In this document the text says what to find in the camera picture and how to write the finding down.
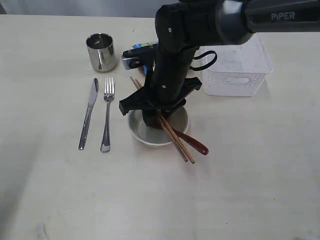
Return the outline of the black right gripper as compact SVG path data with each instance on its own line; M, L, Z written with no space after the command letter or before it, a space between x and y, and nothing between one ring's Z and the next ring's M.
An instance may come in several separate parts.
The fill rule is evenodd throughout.
M152 66L147 67L144 85L127 98L119 101L119 110L125 116L132 110L174 111L183 106L185 98L202 86L197 77L187 78L187 73L198 47L179 52L169 52L157 47ZM156 115L142 114L147 127L162 129Z

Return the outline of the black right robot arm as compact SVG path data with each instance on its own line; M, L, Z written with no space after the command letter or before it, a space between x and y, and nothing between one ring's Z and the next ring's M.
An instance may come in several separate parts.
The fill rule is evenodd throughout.
M189 78L196 51L202 46L246 43L255 33L318 32L317 0L181 0L163 5L155 15L158 43L123 52L127 69L147 67L144 85L119 102L123 115L142 111L149 127L158 113L165 118L184 106L202 86Z

